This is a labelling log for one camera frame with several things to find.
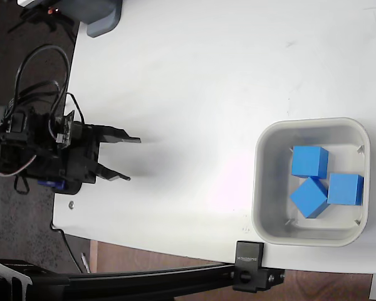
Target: black metal bar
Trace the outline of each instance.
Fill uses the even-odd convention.
[[[219,264],[154,272],[69,275],[64,300],[163,300],[230,286],[233,271],[234,265]]]
[[[284,281],[284,270],[261,266],[263,248],[262,243],[239,241],[234,265],[153,272],[56,274],[22,260],[0,260],[0,294],[6,296],[0,300],[171,301],[231,285],[255,293]]]

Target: blue cube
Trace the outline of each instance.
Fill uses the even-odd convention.
[[[358,174],[330,174],[329,204],[361,205],[363,177]]]
[[[327,189],[314,178],[308,178],[290,198],[306,218],[316,218],[328,207]]]
[[[291,174],[297,177],[327,177],[328,151],[320,146],[294,146]]]

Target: white tabletop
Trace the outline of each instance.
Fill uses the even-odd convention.
[[[376,273],[376,1],[124,0],[112,32],[85,31],[69,91],[88,123],[142,144],[102,144],[99,161],[132,180],[56,195],[55,225],[234,262],[237,240],[261,241],[251,221],[261,132],[279,120],[351,117],[372,144],[365,231],[342,248],[266,245],[263,265]]]

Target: metal clamp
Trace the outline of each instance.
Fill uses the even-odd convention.
[[[237,242],[232,289],[256,293],[284,282],[284,270],[262,267],[263,248],[263,243]]]

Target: white tray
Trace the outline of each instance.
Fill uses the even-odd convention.
[[[361,206],[331,204],[315,219],[306,219],[290,199],[305,179],[291,175],[294,145],[319,145],[329,151],[331,172],[364,177]],[[354,119],[308,119],[269,126],[256,146],[253,225],[269,243],[345,246],[363,231],[368,218],[370,141]]]

